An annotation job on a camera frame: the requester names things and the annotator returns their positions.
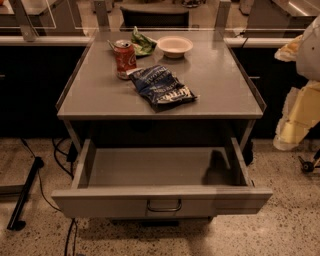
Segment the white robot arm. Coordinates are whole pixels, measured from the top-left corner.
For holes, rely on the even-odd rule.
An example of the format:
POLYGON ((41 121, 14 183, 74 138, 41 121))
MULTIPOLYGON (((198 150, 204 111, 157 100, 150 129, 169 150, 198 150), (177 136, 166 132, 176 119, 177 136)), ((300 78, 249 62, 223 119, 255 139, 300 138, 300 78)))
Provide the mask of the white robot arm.
POLYGON ((277 60, 296 62, 297 73, 308 82, 287 94, 273 145, 284 151, 297 147, 320 122, 320 16, 302 35, 277 50, 277 60))

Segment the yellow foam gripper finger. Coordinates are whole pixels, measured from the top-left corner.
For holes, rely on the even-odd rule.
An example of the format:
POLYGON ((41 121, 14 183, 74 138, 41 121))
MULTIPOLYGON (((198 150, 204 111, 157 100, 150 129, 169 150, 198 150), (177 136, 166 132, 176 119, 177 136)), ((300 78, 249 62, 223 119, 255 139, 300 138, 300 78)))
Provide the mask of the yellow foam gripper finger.
POLYGON ((308 82, 300 90, 291 89, 282 110, 273 145, 292 150, 320 122, 320 56, 319 39, 300 35, 277 50, 277 60, 296 62, 297 73, 308 82))

